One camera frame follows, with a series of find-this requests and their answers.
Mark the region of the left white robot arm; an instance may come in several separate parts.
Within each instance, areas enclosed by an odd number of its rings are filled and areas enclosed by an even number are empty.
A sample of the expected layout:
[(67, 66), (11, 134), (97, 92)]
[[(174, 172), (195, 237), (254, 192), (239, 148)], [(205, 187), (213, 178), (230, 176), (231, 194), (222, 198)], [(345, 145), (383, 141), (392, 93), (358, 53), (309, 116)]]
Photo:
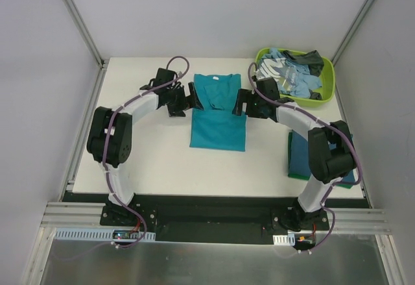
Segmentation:
[(137, 218), (137, 210), (129, 205), (134, 190), (126, 169), (132, 152), (134, 125), (163, 106), (167, 107), (170, 117), (184, 117), (185, 111), (192, 108), (204, 109), (193, 82), (188, 83), (189, 93), (185, 92), (180, 82), (183, 75), (160, 68), (156, 76), (126, 102), (115, 108), (99, 106), (94, 111), (86, 149), (104, 174), (108, 199), (119, 205), (114, 217), (124, 226), (132, 225)]

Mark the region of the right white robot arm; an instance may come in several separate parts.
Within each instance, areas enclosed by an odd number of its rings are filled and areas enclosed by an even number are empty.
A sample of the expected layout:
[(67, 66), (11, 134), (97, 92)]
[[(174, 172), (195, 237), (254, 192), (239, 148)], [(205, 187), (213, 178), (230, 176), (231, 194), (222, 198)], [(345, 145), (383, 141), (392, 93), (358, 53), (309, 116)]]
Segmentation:
[(293, 225), (307, 229), (315, 221), (314, 212), (324, 207), (334, 185), (354, 169), (361, 168), (350, 130), (344, 121), (326, 123), (288, 97), (281, 98), (273, 79), (259, 80), (257, 85), (253, 90), (238, 90), (233, 114), (269, 118), (307, 141), (311, 176), (297, 198), (299, 209), (292, 213)]

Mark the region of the teal t-shirt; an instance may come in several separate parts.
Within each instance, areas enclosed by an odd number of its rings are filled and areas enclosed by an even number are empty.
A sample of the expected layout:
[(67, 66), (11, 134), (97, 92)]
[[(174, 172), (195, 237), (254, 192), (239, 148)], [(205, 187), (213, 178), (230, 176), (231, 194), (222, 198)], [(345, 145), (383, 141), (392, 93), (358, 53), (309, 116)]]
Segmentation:
[(246, 116), (232, 113), (241, 76), (196, 74), (194, 84), (203, 109), (192, 112), (190, 146), (244, 152)]

